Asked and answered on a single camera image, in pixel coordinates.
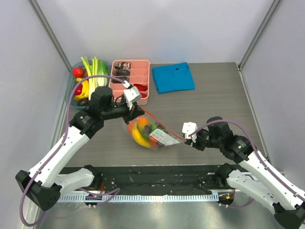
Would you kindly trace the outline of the small orange fruit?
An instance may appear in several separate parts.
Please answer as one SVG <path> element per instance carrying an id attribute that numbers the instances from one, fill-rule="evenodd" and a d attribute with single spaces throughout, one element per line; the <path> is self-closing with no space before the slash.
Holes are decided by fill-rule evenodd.
<path id="1" fill-rule="evenodd" d="M 130 136 L 132 136 L 134 124 L 135 122 L 129 122 L 129 124 L 126 126 L 127 132 Z"/>

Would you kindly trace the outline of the clear zip top bag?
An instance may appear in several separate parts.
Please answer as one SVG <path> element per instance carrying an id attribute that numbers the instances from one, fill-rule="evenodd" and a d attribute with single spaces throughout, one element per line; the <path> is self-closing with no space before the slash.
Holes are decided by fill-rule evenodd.
<path id="1" fill-rule="evenodd" d="M 154 137 L 155 139 L 157 139 L 160 143 L 162 143 L 164 145 L 163 148 L 167 147 L 167 146 L 172 146 L 172 145 L 177 145 L 177 144 L 181 144 L 185 142 L 185 139 L 182 138 L 181 136 L 179 136 L 178 134 L 176 134 L 174 131 L 172 131 L 171 129 L 169 129 L 166 125 L 164 125 L 157 117 L 155 117 L 153 114 L 151 114 L 148 111 L 144 111 L 144 114 L 142 116 L 147 117 L 151 123 L 153 122 L 159 122 L 164 126 L 164 130 L 161 129 L 155 129 L 152 133 L 150 133 L 149 135 L 144 135 L 141 133 L 141 135 L 149 141 L 150 136 Z M 132 120 L 131 122 L 135 122 L 137 124 L 137 118 Z M 123 128 L 127 132 L 126 126 L 128 124 L 123 124 Z"/>

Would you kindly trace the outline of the purple grape bunch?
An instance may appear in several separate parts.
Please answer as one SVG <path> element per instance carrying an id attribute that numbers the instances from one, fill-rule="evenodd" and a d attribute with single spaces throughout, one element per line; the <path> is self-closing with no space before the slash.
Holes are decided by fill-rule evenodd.
<path id="1" fill-rule="evenodd" d="M 164 126 L 159 123 L 159 122 L 153 122 L 153 123 L 149 123 L 147 125 L 145 125 L 142 130 L 141 133 L 144 135 L 149 135 L 150 133 L 152 133 L 155 129 L 161 129 L 164 130 Z"/>

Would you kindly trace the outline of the green orange mango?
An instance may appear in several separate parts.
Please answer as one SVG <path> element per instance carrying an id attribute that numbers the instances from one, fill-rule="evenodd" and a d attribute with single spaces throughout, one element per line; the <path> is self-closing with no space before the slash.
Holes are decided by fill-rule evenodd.
<path id="1" fill-rule="evenodd" d="M 145 116 L 140 116 L 137 118 L 137 127 L 139 131 L 145 130 L 147 128 L 151 128 L 152 123 L 150 120 Z"/>

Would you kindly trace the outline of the orange carrot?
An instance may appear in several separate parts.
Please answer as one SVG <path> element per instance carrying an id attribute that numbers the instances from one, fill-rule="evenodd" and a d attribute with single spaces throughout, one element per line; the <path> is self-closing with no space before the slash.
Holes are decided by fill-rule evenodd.
<path id="1" fill-rule="evenodd" d="M 154 150 L 158 150 L 164 147 L 164 145 L 162 143 L 160 143 L 157 139 L 155 139 L 154 137 L 150 136 L 150 145 L 151 148 Z"/>

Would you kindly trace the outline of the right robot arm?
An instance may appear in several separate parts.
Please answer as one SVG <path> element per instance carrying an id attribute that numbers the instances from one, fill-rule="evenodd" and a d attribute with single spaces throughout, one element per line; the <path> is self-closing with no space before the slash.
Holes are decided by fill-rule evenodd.
<path id="1" fill-rule="evenodd" d="M 235 135 L 231 121 L 212 117 L 198 127 L 184 123 L 182 133 L 186 144 L 197 150 L 216 148 L 229 160 L 255 177 L 248 178 L 229 164 L 222 165 L 215 176 L 216 185 L 236 188 L 268 209 L 285 229 L 298 229 L 305 223 L 305 192 L 275 169 L 254 145 L 248 134 Z"/>

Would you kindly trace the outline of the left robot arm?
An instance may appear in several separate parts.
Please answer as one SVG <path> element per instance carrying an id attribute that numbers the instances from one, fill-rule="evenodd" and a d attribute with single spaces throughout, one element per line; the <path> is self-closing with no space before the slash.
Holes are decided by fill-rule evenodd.
<path id="1" fill-rule="evenodd" d="M 23 194 L 41 210 L 47 211 L 60 197 L 74 190 L 82 187 L 97 190 L 102 183 L 102 174 L 91 165 L 66 175 L 60 172 L 72 156 L 103 128 L 106 120 L 122 118 L 128 124 L 143 115 L 143 110 L 137 105 L 141 97 L 137 87 L 129 86 L 117 103 L 112 100 L 111 88 L 96 88 L 88 106 L 76 113 L 66 126 L 62 139 L 30 171 L 17 173 L 15 178 Z"/>

